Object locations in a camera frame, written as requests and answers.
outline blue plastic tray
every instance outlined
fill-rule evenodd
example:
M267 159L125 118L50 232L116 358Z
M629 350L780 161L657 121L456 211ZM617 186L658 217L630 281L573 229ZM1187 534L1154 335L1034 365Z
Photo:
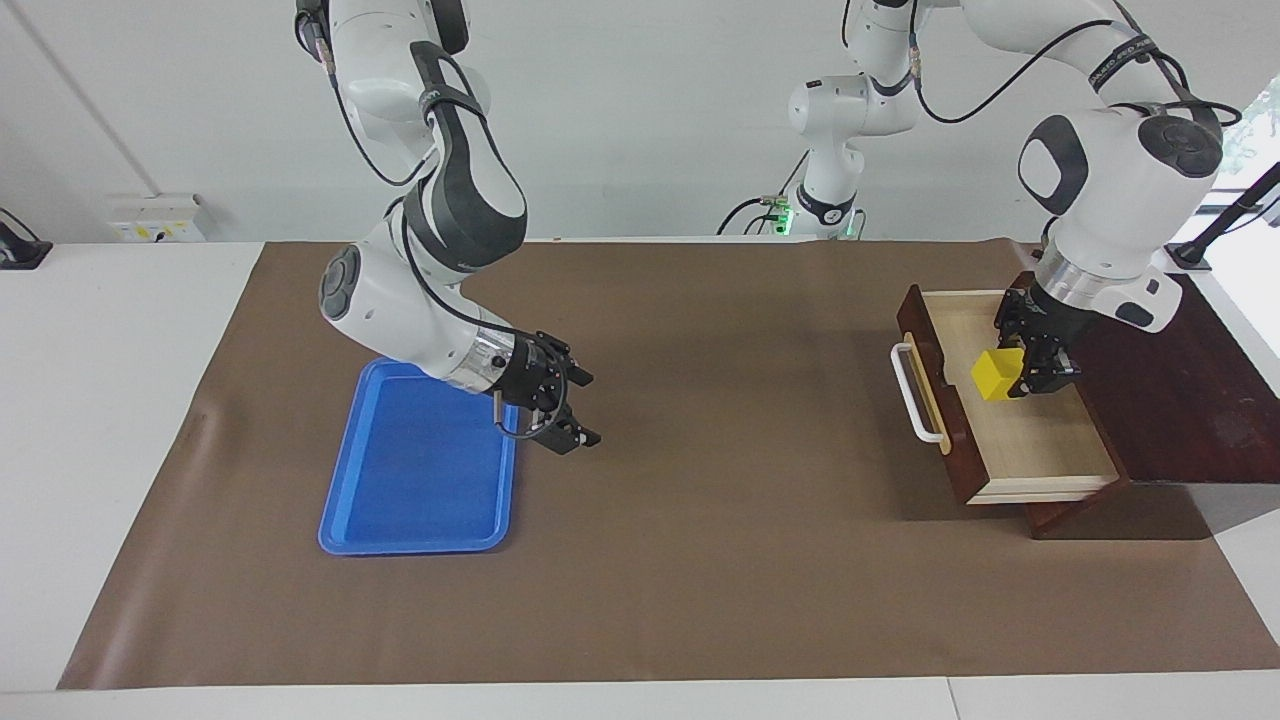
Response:
M518 410L507 406L506 424ZM516 443L493 400L374 360L360 375L320 521L332 555L479 552L502 542Z

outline white table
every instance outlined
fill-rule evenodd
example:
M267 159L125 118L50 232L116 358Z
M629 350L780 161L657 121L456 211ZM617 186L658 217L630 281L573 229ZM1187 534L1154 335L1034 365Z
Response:
M0 274L0 717L1280 717L1280 671L51 692L260 251L65 245ZM1280 635L1280 514L1219 542Z

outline yellow block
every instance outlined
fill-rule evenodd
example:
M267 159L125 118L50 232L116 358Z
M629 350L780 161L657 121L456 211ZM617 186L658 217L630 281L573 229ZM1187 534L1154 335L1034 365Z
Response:
M984 400L1009 400L1009 391L1023 374L1023 348L987 350L978 356L969 375Z

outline brown mat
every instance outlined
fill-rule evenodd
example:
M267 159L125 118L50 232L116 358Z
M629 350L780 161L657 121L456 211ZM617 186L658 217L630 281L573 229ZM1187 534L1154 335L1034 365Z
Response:
M913 282L983 245L529 246L468 295L567 338L605 441L521 448L479 556L316 544L371 355L271 245L61 688L1231 670L1280 651L1212 542L1037 542L955 506L888 365Z

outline open drawer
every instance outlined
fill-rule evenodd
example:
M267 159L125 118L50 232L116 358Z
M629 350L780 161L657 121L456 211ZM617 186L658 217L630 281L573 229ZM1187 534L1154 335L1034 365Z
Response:
M897 314L904 340L891 357L911 424L940 446L960 502L1088 498L1120 473L1076 388L991 402L969 377L995 343L1002 296L911 287Z

